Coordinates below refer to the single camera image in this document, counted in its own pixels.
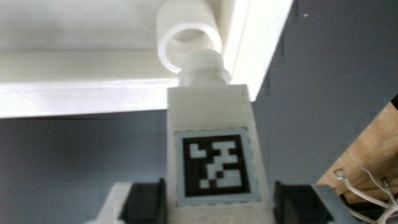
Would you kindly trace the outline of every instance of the gray wall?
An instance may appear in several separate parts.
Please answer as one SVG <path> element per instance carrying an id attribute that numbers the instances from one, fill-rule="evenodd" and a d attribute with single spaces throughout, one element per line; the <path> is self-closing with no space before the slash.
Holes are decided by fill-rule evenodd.
<path id="1" fill-rule="evenodd" d="M 396 10 L 396 0 L 293 6 L 254 103 L 270 185 L 318 180 L 398 93 Z M 0 121 L 0 223 L 83 223 L 113 182 L 165 175 L 165 111 L 62 119 Z"/>

